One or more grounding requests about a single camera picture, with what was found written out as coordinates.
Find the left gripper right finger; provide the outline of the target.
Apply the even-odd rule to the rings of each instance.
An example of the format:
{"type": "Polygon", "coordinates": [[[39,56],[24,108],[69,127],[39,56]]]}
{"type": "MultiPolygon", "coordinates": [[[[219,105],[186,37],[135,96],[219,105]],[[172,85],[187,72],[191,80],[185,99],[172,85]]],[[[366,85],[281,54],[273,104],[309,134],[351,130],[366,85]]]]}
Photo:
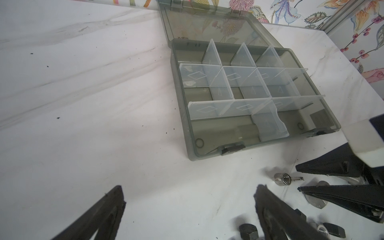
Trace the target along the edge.
{"type": "Polygon", "coordinates": [[[256,213],[266,240],[326,239],[267,186],[258,185],[254,199],[256,213]]]}

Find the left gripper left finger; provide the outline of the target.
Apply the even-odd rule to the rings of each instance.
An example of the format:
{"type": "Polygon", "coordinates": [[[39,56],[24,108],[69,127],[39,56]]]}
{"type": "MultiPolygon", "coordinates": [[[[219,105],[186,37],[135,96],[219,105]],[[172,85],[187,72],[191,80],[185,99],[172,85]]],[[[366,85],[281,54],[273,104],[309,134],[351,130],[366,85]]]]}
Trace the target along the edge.
{"type": "Polygon", "coordinates": [[[55,240],[114,240],[125,211],[123,189],[112,188],[70,226],[54,237],[55,240]]]}

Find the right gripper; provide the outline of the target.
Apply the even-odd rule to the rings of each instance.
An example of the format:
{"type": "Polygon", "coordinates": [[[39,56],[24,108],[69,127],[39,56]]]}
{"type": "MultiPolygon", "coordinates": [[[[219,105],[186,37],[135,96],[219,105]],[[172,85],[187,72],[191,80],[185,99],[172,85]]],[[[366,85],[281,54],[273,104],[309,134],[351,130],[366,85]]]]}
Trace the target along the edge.
{"type": "Polygon", "coordinates": [[[348,143],[310,161],[299,164],[301,173],[361,177],[366,185],[299,187],[305,193],[349,210],[373,222],[384,222],[384,167],[371,168],[348,143]]]}

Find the silver wing nut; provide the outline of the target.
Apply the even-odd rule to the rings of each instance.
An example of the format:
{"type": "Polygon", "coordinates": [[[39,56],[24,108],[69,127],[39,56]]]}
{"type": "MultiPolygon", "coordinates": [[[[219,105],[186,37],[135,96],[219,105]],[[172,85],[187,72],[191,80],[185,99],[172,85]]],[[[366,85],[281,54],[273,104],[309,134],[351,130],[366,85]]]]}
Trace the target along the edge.
{"type": "Polygon", "coordinates": [[[287,173],[276,173],[274,175],[274,182],[278,186],[289,186],[294,181],[303,181],[303,180],[304,180],[303,177],[291,177],[287,173]]]}

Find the silver hex bolt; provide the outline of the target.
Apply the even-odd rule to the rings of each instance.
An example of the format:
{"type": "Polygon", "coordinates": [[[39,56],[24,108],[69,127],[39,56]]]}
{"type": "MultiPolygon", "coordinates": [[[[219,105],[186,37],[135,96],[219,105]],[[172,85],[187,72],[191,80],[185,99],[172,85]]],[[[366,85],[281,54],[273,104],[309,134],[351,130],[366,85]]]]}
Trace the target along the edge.
{"type": "MultiPolygon", "coordinates": [[[[366,185],[367,184],[367,182],[365,181],[365,179],[363,177],[357,178],[357,177],[340,177],[340,176],[337,176],[337,178],[342,179],[343,181],[345,181],[349,185],[366,185]]],[[[330,184],[327,181],[319,181],[317,183],[317,186],[329,186],[329,185],[330,184]]],[[[323,209],[328,204],[328,201],[326,201],[326,200],[323,200],[323,199],[320,199],[320,198],[317,198],[317,197],[314,197],[314,196],[311,196],[311,195],[308,195],[305,193],[303,193],[303,195],[309,204],[311,204],[312,206],[314,206],[318,209],[323,209]]]]}

